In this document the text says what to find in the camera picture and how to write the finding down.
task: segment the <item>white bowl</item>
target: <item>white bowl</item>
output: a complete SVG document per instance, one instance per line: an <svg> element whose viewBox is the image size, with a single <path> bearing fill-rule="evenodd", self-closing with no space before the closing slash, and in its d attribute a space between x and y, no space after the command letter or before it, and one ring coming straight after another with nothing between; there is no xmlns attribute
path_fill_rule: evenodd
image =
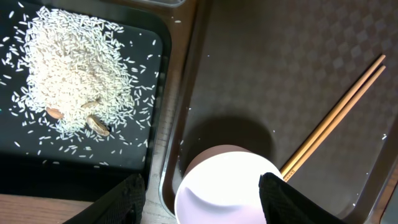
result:
<svg viewBox="0 0 398 224"><path fill-rule="evenodd" d="M266 223L258 187L266 172L282 179L271 162L251 152L224 152L205 159L187 172L177 190L177 222Z"/></svg>

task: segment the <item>wooden chopstick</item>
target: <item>wooden chopstick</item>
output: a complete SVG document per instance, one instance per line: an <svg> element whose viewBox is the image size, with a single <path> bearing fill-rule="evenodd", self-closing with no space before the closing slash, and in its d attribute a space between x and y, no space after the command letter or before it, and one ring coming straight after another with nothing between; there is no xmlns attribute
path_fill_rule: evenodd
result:
<svg viewBox="0 0 398 224"><path fill-rule="evenodd" d="M350 99L350 101L344 106L344 108L337 114L334 120L328 125L325 130L321 133L319 138L317 138L313 144L308 148L308 150L301 156L297 162L292 166L292 168L283 175L284 180L288 181L296 171L303 165L303 163L311 156L313 152L318 148L318 146L326 139L326 137L334 130L334 128L340 123L340 121L347 115L350 109L355 105L356 102L364 95L366 90L374 83L374 81L379 77L379 75L386 69L386 66L380 67L377 72L359 89L359 91Z"/></svg>
<svg viewBox="0 0 398 224"><path fill-rule="evenodd" d="M338 104L332 109L332 111L326 116L326 118L317 126L314 132L307 138L307 140L300 146L296 153L289 159L289 161L283 166L281 173L282 177L286 176L287 173L292 169L294 164L304 155L308 148L315 142L315 140L321 135L325 128L331 123L336 115L343 109L347 102L353 97L363 83L369 78L369 76L375 71L375 69L381 64L386 56L381 55L375 63L365 72L365 74L354 84L354 86L345 94L345 96L338 102Z"/></svg>

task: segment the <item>chopstick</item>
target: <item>chopstick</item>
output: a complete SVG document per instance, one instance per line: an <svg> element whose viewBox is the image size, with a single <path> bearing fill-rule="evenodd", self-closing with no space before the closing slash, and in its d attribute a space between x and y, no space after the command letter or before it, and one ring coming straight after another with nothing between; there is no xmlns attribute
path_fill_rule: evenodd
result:
<svg viewBox="0 0 398 224"><path fill-rule="evenodd" d="M349 100L354 96L354 94L358 91L358 89L363 85L363 83L369 78L369 76L375 71L375 69L381 64L381 62L384 60L386 56L385 55L381 55L376 61L375 63L365 72L365 74L354 84L354 86L347 92L347 94L345 94L345 96L338 102L338 104L332 109L332 111L326 116L326 118L318 125L318 127L314 130L314 132L307 138L307 140L301 145L301 147L297 150L297 152L292 156L291 159L289 159L289 161L285 164L285 166L282 168L282 176L284 177L285 181L288 181L291 176L294 174L294 172L302 165L302 163L305 162L305 160L308 159L308 157L312 154L312 152L310 154L307 154L307 158L302 159L303 156L306 154L306 152L311 148L311 146L314 144L314 142L318 139L318 137L320 137L321 134L323 134L323 132L326 130L326 128L332 123L332 121L334 121L334 119L336 118L336 116L340 113L340 111L343 110L343 108L347 105L347 102L349 102ZM377 72L380 73L385 69L385 67L381 67ZM334 124L334 127L330 130L330 132L335 128L335 126L337 126L337 124L340 121L338 121L337 123Z"/></svg>

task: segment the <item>tray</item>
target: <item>tray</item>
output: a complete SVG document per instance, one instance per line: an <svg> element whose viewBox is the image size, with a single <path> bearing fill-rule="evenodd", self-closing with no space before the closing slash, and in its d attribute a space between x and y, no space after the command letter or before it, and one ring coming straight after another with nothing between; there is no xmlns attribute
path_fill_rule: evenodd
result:
<svg viewBox="0 0 398 224"><path fill-rule="evenodd" d="M15 68L1 65L1 73L12 76L12 79L2 78L7 85L0 88L2 109L0 123L3 127L0 130L2 136L0 163L2 167L7 167L3 170L9 170L9 172L2 172L2 177L5 179L0 187L0 193L94 201L131 173L140 173L144 177L147 187L171 51L170 34L165 24L155 15L104 1L60 0L48 4L47 1L32 0L21 1L21 3L24 5L23 8L18 6L17 1L2 1L0 27L3 36L14 36L16 30L13 26L18 26L23 30L23 25L18 24L22 20L22 14L25 13L33 18L35 12L44 4L49 8L55 7L97 16L122 25L124 32L117 36L118 40L125 45L120 50L122 57L130 57L131 60L136 61L135 64L129 65L129 70L130 66L139 70L141 70L139 65L146 66L146 71L143 74L138 72L134 75L138 76L140 85L154 86L151 90L142 91L140 104L134 107L141 117L136 117L136 114L134 118L146 119L148 114L138 113L142 108L149 107L142 101L146 97L150 98L151 95L154 95L155 100L152 111L149 110L151 117L149 124L145 124L146 128L141 129L135 120L129 119L125 128L120 125L117 128L114 127L113 136L116 139L109 138L109 141L103 142L96 142L91 138L84 138L81 142L77 138L74 138L73 142L70 140L56 141L55 138L59 136L59 133L55 130L46 125L39 126L38 122L21 126L23 121L31 121L31 119L26 119L23 113L18 117L10 114L9 108L18 113L15 111L17 108L12 107L12 92L19 92L28 73L25 69L16 74ZM8 15L11 11L15 13L9 19ZM16 44L17 47L20 45L14 39L8 41L7 44ZM0 55L5 55L6 52L8 52L8 47L0 48ZM147 58L149 54L154 55L150 60ZM40 116L41 114L35 114L35 120ZM55 122L50 116L45 117L50 122ZM129 143L128 146L119 139L119 134L116 134L116 131L119 130L121 130L120 134L126 138L126 142ZM42 140L42 144L39 145L41 136L51 136L52 138ZM139 147L138 145L145 139L148 139L148 147L146 148L145 144L141 144ZM17 141L21 147L17 147L14 141ZM78 146L77 151L74 154L71 153L72 150L64 152L71 144ZM90 146L91 151L84 150L85 146ZM109 165L100 165L100 162L103 161Z"/></svg>
<svg viewBox="0 0 398 224"><path fill-rule="evenodd" d="M211 146L235 144L281 169L383 53L387 70L289 181L338 218L363 222L398 153L398 142L383 138L397 118L398 4L209 0L198 8L160 182L165 208L174 213L186 167Z"/></svg>

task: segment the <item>pile of white rice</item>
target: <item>pile of white rice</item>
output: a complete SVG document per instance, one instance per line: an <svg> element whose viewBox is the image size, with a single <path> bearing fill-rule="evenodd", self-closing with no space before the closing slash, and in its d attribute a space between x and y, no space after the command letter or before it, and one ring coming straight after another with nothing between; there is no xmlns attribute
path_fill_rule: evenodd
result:
<svg viewBox="0 0 398 224"><path fill-rule="evenodd" d="M37 14L27 23L26 56L18 64L29 67L25 104L36 113L58 109L61 133L83 129L91 114L105 125L125 124L134 107L130 83L137 81L121 63L124 45L113 37L123 27L59 9L43 7ZM82 108L96 100L98 105Z"/></svg>

